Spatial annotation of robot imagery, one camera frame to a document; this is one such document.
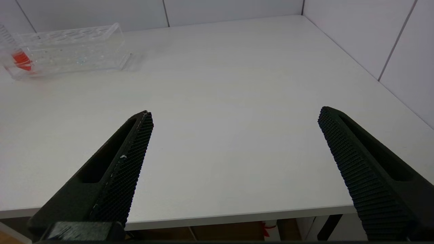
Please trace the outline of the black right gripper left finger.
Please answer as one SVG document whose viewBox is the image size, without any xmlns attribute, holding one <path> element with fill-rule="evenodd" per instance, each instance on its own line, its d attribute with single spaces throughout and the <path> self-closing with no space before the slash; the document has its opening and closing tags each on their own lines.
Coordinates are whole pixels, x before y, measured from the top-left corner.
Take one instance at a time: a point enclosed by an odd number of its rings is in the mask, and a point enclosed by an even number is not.
<svg viewBox="0 0 434 244">
<path fill-rule="evenodd" d="M 29 219 L 34 239 L 124 239 L 153 128 L 149 111 L 127 119 Z"/>
</svg>

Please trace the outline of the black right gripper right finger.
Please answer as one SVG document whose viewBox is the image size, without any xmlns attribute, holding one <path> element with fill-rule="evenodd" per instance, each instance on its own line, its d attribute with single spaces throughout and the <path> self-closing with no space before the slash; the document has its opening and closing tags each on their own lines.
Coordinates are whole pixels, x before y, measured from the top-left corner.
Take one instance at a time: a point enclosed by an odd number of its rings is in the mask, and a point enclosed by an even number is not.
<svg viewBox="0 0 434 244">
<path fill-rule="evenodd" d="M 432 241 L 434 187 L 342 111 L 318 124 L 370 241 Z"/>
</svg>

